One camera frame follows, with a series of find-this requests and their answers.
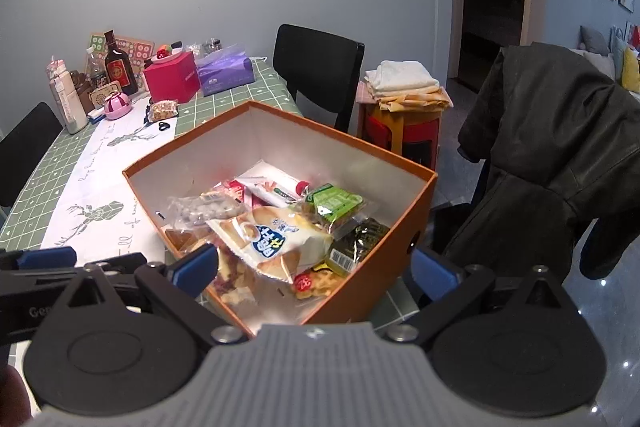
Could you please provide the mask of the pink round container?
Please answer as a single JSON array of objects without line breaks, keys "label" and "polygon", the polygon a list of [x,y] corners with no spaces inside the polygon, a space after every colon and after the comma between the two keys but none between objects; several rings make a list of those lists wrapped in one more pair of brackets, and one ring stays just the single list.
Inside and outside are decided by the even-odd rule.
[{"label": "pink round container", "polygon": [[128,95],[124,92],[110,94],[104,101],[104,116],[108,120],[116,120],[127,115],[132,109]]}]

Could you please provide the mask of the black leather jacket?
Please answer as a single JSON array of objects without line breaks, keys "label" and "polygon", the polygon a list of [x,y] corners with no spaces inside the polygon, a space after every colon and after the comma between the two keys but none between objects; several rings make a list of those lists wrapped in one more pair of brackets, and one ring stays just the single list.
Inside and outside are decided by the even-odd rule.
[{"label": "black leather jacket", "polygon": [[520,277],[610,274],[639,234],[639,103],[577,53],[502,49],[458,134],[471,202],[437,213],[432,247]]}]

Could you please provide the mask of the black chair far side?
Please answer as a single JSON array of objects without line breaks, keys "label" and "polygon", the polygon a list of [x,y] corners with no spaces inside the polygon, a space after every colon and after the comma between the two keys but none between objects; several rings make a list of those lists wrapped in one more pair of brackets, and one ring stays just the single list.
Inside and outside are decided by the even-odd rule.
[{"label": "black chair far side", "polygon": [[11,208],[40,160],[62,131],[51,107],[38,103],[1,140],[0,204]]}]

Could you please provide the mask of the red wooden stool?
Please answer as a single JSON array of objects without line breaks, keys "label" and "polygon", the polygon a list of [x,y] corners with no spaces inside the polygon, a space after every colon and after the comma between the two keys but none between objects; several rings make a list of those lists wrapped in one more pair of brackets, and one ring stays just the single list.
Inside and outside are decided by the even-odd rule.
[{"label": "red wooden stool", "polygon": [[442,114],[454,106],[443,87],[374,95],[360,81],[356,102],[360,139],[435,169]]}]

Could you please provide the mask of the black chair right side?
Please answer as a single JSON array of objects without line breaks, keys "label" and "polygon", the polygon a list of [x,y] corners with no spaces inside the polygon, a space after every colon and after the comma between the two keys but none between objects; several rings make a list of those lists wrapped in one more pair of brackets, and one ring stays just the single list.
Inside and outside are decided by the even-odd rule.
[{"label": "black chair right side", "polygon": [[276,35],[272,67],[292,98],[301,93],[334,115],[334,128],[347,133],[365,49],[359,41],[282,24]]}]

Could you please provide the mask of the magenta gift box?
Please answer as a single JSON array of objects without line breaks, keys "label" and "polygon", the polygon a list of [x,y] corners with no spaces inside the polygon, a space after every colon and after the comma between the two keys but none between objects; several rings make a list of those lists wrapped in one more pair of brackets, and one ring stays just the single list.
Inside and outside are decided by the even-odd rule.
[{"label": "magenta gift box", "polygon": [[200,90],[193,53],[182,52],[143,69],[152,101],[188,103]]}]

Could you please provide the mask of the folded towels stack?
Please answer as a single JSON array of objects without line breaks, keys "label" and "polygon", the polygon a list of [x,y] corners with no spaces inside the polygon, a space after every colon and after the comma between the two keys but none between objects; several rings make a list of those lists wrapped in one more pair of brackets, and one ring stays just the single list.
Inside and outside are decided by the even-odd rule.
[{"label": "folded towels stack", "polygon": [[446,89],[417,61],[383,61],[367,70],[363,84],[370,100],[388,113],[442,113],[454,107]]}]

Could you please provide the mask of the white deer table runner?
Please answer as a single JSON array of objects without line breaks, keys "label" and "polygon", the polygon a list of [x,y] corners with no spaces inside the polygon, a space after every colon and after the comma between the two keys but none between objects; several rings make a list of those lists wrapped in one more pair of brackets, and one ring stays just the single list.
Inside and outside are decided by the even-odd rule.
[{"label": "white deer table runner", "polygon": [[53,210],[42,249],[70,246],[78,265],[131,253],[164,259],[165,247],[122,174],[174,139],[175,119],[166,130],[145,124],[148,105],[148,98],[138,98],[124,117],[93,127]]}]

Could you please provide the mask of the purple tissue pack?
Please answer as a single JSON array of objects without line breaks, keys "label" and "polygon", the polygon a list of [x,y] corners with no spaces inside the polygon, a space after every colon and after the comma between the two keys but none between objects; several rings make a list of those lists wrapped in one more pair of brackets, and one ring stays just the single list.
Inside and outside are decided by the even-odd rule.
[{"label": "purple tissue pack", "polygon": [[232,44],[195,61],[204,96],[246,86],[255,81],[253,63],[239,44]]}]

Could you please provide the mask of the dark green snack packet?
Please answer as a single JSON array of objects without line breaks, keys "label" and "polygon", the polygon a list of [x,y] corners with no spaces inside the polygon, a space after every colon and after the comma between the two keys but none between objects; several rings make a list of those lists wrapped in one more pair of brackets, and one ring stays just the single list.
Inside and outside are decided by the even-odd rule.
[{"label": "dark green snack packet", "polygon": [[326,257],[326,265],[335,273],[347,277],[359,267],[389,231],[390,228],[378,220],[364,219],[333,242]]}]

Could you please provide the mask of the patterned dot card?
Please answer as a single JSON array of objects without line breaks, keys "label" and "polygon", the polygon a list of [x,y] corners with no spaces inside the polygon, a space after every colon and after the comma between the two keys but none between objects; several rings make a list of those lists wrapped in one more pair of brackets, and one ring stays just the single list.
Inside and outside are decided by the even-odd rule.
[{"label": "patterned dot card", "polygon": [[[145,62],[155,54],[155,44],[148,40],[122,36],[115,36],[115,39],[117,45],[129,55],[130,64],[134,70],[134,77],[136,77],[137,84],[140,89],[142,86],[141,72]],[[87,49],[87,68],[89,70],[93,70],[94,66],[101,66],[106,74],[104,64],[106,52],[107,46],[104,34],[98,34],[97,32],[91,34]]]}]

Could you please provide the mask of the white tall bottle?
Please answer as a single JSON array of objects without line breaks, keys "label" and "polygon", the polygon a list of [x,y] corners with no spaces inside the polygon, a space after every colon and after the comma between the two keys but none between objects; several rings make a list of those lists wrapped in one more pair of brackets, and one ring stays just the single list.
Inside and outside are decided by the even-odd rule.
[{"label": "white tall bottle", "polygon": [[78,133],[89,124],[89,121],[64,61],[51,56],[51,61],[47,65],[47,75],[49,87],[67,132]]}]

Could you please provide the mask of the bread snack bag blue label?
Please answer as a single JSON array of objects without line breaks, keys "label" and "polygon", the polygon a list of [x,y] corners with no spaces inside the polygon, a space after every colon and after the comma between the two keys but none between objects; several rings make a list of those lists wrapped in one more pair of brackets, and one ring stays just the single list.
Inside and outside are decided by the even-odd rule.
[{"label": "bread snack bag blue label", "polygon": [[272,206],[206,225],[259,275],[289,284],[326,259],[333,243],[331,234],[301,213]]}]

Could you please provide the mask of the red white snack packet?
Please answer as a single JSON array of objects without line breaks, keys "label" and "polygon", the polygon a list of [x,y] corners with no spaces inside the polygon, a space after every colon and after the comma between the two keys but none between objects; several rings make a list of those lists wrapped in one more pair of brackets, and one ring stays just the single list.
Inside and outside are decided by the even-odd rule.
[{"label": "red white snack packet", "polygon": [[248,188],[237,179],[224,180],[201,193],[201,196],[226,195],[235,202],[250,203],[250,192]]}]

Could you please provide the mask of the white stick snack bag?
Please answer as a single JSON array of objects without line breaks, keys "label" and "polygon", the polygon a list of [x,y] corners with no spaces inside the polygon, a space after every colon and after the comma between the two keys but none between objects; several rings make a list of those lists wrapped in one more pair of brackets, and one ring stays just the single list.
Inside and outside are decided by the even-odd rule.
[{"label": "white stick snack bag", "polygon": [[257,161],[235,180],[247,188],[250,194],[269,206],[279,208],[296,205],[306,195],[309,187],[308,181],[294,178],[264,160]]}]

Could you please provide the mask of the beige small radio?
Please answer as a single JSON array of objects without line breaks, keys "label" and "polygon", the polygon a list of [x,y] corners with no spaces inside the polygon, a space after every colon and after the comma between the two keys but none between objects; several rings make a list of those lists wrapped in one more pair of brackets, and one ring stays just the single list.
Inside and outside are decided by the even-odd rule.
[{"label": "beige small radio", "polygon": [[95,108],[100,108],[104,106],[105,101],[109,96],[120,92],[122,92],[122,88],[119,84],[117,82],[110,82],[91,91],[89,98]]}]

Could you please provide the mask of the round balls clear snack bag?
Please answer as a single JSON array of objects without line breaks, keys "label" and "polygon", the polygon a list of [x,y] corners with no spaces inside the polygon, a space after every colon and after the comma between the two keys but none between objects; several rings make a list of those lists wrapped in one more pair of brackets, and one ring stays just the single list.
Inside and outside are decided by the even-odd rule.
[{"label": "round balls clear snack bag", "polygon": [[246,206],[226,193],[212,192],[198,196],[171,197],[167,220],[177,229],[193,230],[212,220],[226,220],[242,215]]}]

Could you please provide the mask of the orange cardboard box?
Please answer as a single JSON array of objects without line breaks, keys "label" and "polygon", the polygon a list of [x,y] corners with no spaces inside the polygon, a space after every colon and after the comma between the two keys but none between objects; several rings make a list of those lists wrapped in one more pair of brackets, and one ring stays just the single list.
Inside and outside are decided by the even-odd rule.
[{"label": "orange cardboard box", "polygon": [[434,171],[304,117],[246,102],[124,172],[177,256],[186,228],[220,252],[207,294],[248,335],[363,321],[425,229]]}]

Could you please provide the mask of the green raisin snack bag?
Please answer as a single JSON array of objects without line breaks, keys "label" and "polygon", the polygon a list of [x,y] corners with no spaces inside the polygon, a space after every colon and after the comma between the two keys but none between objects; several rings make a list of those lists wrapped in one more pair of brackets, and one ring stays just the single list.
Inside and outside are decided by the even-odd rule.
[{"label": "green raisin snack bag", "polygon": [[304,197],[302,210],[323,228],[333,230],[355,216],[364,205],[366,201],[361,195],[327,183]]}]

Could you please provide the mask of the dark brown liquor bottle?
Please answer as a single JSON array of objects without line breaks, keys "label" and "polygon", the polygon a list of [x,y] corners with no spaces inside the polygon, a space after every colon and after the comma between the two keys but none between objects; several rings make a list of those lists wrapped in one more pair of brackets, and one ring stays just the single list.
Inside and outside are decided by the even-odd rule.
[{"label": "dark brown liquor bottle", "polygon": [[114,31],[107,31],[104,37],[107,46],[104,64],[108,79],[116,81],[126,95],[136,94],[139,87],[136,77],[134,77],[129,55],[117,45]]}]

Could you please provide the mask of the black chair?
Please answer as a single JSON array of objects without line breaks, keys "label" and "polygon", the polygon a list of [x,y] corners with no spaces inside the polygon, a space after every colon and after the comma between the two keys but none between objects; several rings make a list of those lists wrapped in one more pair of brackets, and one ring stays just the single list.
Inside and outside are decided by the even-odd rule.
[{"label": "black chair", "polygon": [[276,35],[272,67],[292,98],[301,93],[334,115],[334,128],[347,133],[365,49],[359,41],[282,24]]},{"label": "black chair", "polygon": [[62,131],[51,107],[38,103],[1,140],[0,204],[11,208],[40,160]]}]

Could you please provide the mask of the small nut snack bag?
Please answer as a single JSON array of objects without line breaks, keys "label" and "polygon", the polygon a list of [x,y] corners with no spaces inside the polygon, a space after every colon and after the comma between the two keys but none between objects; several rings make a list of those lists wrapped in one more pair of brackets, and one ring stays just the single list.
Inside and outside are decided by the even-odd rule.
[{"label": "small nut snack bag", "polygon": [[165,100],[151,103],[146,111],[146,121],[149,124],[175,118],[179,115],[178,102]]}]

